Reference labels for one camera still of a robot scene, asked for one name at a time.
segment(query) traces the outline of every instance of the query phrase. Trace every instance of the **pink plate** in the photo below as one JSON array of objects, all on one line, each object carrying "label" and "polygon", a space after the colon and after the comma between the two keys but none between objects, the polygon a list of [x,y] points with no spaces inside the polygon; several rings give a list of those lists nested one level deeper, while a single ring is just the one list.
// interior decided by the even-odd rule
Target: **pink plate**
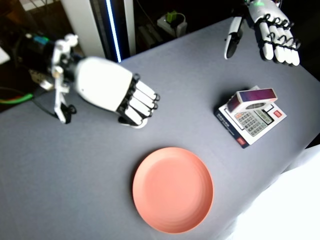
[{"label": "pink plate", "polygon": [[140,164],[132,192],[135,207],[147,224],[178,234],[205,219],[213,203],[214,184],[195,154],[167,147],[154,151]]}]

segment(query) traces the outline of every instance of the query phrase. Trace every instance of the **blue light strip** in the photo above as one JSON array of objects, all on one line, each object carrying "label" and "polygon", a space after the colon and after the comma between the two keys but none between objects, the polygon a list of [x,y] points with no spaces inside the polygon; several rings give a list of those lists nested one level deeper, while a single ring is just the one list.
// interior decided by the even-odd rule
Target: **blue light strip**
[{"label": "blue light strip", "polygon": [[114,41],[114,46],[115,46],[115,52],[116,56],[118,58],[118,63],[121,62],[121,56],[120,56],[120,51],[119,51],[119,45],[118,45],[118,39],[117,39],[117,33],[116,33],[116,26],[114,22],[114,15],[112,14],[112,9],[111,9],[111,2],[110,0],[105,0],[106,2],[106,8],[108,10],[109,14],[109,19],[110,19],[110,24],[111,24],[111,30],[112,30],[112,36],[113,36],[113,41]]}]

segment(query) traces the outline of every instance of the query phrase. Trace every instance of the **tabletop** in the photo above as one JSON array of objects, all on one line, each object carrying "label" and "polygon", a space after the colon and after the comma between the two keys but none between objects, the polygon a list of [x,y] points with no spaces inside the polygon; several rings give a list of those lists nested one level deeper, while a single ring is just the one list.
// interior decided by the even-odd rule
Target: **tabletop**
[{"label": "tabletop", "polygon": [[[26,102],[0,114],[0,239],[214,240],[320,132],[320,83],[302,66],[263,61],[246,29],[223,57],[232,19],[163,44],[121,65],[161,95],[142,129],[75,93],[68,125]],[[274,88],[287,118],[246,149],[213,114],[235,91]],[[53,108],[54,95],[38,99]],[[207,165],[212,209],[195,229],[170,235],[147,225],[132,198],[139,163],[181,147]]]}]

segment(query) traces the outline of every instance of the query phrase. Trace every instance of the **green cable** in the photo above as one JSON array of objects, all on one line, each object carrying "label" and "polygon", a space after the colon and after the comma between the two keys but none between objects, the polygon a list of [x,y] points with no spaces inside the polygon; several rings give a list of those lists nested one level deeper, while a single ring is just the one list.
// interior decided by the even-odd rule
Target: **green cable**
[{"label": "green cable", "polygon": [[0,99],[0,104],[20,104],[23,103],[25,101],[28,101],[30,99],[32,99],[34,97],[34,95],[32,93],[28,93],[18,99],[14,99],[14,100],[2,100]]}]

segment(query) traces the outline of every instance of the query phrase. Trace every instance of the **calculator image on box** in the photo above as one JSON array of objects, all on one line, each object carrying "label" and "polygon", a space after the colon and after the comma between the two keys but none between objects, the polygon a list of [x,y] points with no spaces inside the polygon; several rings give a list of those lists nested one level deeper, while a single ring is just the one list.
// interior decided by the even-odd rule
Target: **calculator image on box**
[{"label": "calculator image on box", "polygon": [[263,110],[240,112],[235,115],[238,122],[252,136],[256,136],[274,120]]}]

